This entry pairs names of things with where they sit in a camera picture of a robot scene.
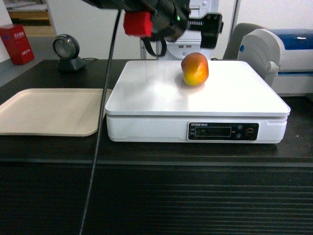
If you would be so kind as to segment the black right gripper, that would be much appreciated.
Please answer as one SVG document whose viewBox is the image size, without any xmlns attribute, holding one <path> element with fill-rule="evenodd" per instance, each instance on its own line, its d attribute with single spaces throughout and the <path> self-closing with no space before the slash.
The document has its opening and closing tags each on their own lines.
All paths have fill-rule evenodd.
<svg viewBox="0 0 313 235">
<path fill-rule="evenodd" d="M 146 6 L 152 13 L 153 29 L 150 40 L 175 42 L 187 28 L 201 33 L 201 48 L 214 49 L 224 26 L 222 14 L 210 13 L 201 19 L 189 19 L 189 4 L 189 0 L 146 1 Z"/>
</svg>

